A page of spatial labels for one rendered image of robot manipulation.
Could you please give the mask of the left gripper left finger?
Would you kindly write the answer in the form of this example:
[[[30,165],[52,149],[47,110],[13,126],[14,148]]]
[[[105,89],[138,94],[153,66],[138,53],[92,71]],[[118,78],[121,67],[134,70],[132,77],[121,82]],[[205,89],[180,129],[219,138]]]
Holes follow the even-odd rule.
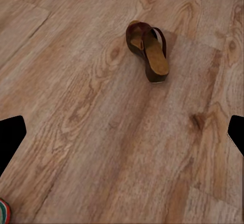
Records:
[[[0,121],[0,176],[26,135],[21,115]]]

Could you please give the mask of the sandal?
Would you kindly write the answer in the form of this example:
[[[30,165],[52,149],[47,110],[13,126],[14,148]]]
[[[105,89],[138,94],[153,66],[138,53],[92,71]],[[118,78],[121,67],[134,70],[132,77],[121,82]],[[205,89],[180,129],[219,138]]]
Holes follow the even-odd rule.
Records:
[[[154,29],[162,38],[162,47]],[[166,60],[166,40],[160,29],[134,20],[127,27],[126,41],[130,51],[144,58],[148,80],[151,83],[164,81],[169,73],[169,64]]]

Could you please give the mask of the gym shoe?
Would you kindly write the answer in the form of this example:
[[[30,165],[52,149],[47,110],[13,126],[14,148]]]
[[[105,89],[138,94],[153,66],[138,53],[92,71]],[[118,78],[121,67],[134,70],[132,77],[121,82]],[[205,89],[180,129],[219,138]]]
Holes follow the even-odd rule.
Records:
[[[9,224],[11,220],[11,208],[8,202],[0,198],[0,224]]]

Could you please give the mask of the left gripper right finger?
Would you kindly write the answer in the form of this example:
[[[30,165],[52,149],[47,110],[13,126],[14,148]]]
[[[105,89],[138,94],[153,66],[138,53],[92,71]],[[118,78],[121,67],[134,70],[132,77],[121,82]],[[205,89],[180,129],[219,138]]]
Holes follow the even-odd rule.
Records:
[[[244,156],[244,117],[232,115],[228,134]]]

